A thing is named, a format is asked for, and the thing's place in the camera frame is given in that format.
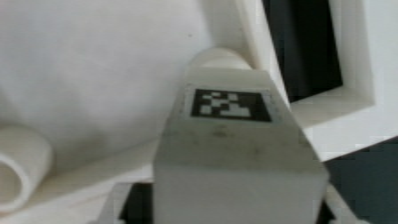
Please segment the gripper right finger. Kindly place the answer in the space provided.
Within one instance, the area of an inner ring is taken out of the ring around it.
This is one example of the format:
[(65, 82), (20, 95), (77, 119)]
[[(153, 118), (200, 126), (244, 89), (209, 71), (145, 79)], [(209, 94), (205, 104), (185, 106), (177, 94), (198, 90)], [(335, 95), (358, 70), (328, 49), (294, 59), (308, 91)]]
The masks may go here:
[(319, 224), (358, 224), (360, 219), (354, 215), (344, 197), (333, 186), (328, 187), (319, 215)]

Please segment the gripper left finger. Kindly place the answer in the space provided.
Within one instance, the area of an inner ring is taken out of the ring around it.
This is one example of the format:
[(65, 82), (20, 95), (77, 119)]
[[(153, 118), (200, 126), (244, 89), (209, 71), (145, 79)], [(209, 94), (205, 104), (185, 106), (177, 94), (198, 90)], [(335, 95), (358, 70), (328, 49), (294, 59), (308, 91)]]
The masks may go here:
[(153, 184), (150, 182), (116, 184), (97, 224), (155, 224)]

